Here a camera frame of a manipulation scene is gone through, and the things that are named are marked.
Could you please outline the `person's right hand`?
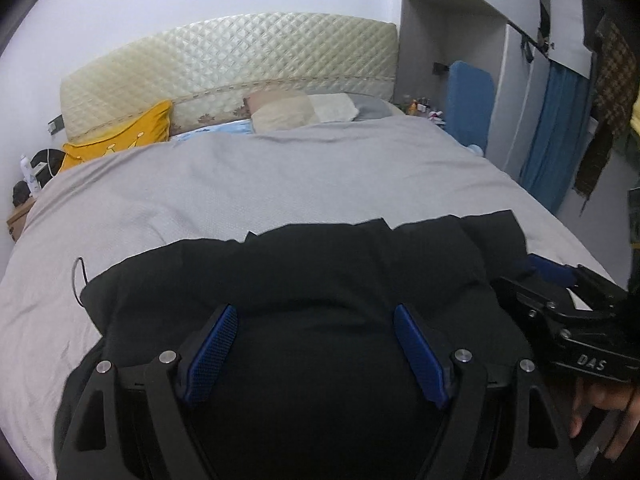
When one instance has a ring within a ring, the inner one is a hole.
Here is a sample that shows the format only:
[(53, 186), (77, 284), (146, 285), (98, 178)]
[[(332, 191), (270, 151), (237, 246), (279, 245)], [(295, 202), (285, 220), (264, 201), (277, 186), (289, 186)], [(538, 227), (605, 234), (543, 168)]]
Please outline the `person's right hand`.
[(613, 433), (606, 438), (604, 457), (615, 462), (639, 426), (639, 389), (623, 384), (598, 384), (578, 378), (570, 412), (570, 437), (582, 431), (586, 418), (595, 412), (616, 418)]

